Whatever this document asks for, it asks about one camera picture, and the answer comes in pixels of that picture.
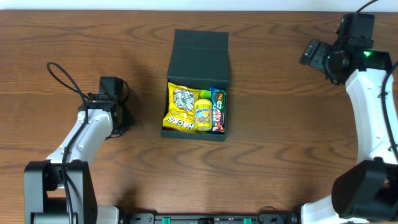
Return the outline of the yellow Mentos gum jar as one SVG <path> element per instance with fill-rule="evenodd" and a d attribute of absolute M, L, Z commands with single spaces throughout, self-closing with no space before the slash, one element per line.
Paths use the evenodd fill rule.
<path fill-rule="evenodd" d="M 213 104 L 210 100 L 199 99 L 194 104 L 194 125 L 197 131 L 210 131 L 213 127 Z"/>

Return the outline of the Haribo gummy candy bag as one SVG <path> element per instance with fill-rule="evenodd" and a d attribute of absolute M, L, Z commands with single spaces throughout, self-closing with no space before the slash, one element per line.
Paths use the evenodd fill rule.
<path fill-rule="evenodd" d="M 200 90 L 199 99 L 211 99 L 211 90 Z"/>

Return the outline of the dark green lidded box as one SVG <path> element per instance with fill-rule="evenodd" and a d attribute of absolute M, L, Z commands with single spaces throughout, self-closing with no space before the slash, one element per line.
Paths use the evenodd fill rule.
<path fill-rule="evenodd" d="M 199 90 L 215 87 L 228 91 L 228 40 L 227 32 L 177 29 L 167 82 Z"/>

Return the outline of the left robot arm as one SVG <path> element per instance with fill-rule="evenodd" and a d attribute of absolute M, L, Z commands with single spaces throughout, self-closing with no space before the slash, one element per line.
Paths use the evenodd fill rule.
<path fill-rule="evenodd" d="M 98 205 L 90 166 L 104 141 L 122 136 L 134 122 L 125 105 L 129 95 L 124 80 L 101 77 L 61 145 L 45 160 L 27 164 L 26 223 L 121 223 L 117 207 Z"/>

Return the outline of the yellow Hacks candy bag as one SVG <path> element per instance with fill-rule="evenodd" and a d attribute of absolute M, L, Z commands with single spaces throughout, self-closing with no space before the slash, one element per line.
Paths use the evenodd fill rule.
<path fill-rule="evenodd" d="M 194 133 L 194 104 L 200 91 L 168 82 L 169 109 L 162 125 L 185 133 Z"/>

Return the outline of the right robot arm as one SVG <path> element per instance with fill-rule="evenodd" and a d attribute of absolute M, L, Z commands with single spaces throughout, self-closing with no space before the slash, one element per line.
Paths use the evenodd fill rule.
<path fill-rule="evenodd" d="M 300 63 L 344 85 L 358 138 L 356 165 L 333 183 L 331 194 L 300 207 L 297 223 L 397 221 L 397 113 L 392 74 L 397 64 L 373 47 L 374 16 L 341 18 L 333 44 L 311 41 Z"/>

